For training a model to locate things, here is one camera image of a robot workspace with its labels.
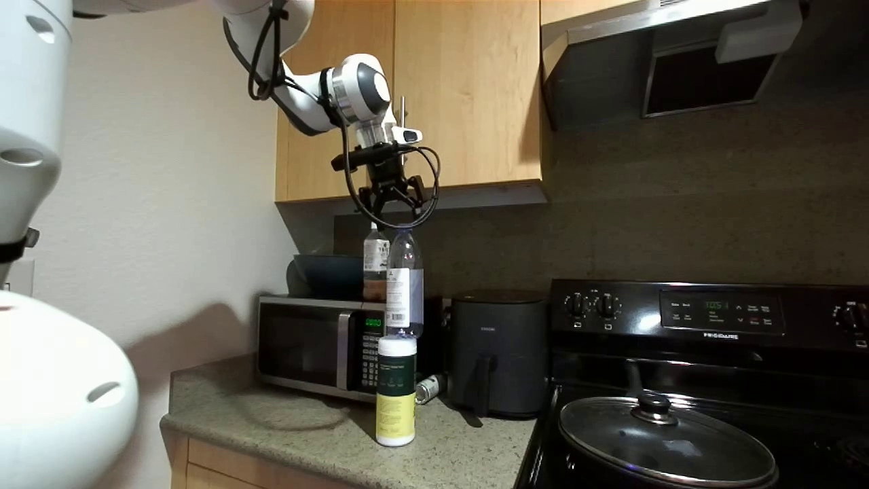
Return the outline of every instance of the granite countertop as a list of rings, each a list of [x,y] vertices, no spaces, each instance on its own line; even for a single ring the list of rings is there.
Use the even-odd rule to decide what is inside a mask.
[[[421,405],[414,439],[380,447],[375,407],[259,385],[251,359],[171,378],[162,426],[357,487],[512,487],[534,420],[469,426],[439,400]]]

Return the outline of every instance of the range hood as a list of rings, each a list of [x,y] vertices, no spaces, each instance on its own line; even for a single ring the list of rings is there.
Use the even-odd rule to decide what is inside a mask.
[[[632,0],[543,24],[550,128],[758,101],[799,29],[799,0]]]

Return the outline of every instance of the white wall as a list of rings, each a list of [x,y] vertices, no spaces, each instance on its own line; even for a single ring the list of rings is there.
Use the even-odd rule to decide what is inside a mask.
[[[137,430],[103,487],[167,487],[167,375],[247,354],[255,293],[284,291],[273,107],[245,82],[209,5],[72,24],[64,160],[26,259],[35,297],[137,373]]]

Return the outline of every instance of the stovetop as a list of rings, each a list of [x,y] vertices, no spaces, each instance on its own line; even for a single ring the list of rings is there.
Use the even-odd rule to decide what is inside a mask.
[[[866,302],[869,287],[555,280],[554,388],[516,487],[621,487],[560,434],[555,416],[641,388],[765,443],[775,489],[869,487]]]

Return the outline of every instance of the pot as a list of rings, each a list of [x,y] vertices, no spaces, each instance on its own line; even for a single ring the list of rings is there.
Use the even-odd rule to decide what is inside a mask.
[[[765,489],[774,454],[710,416],[671,407],[668,397],[587,397],[560,411],[562,438],[607,480],[632,487]]]

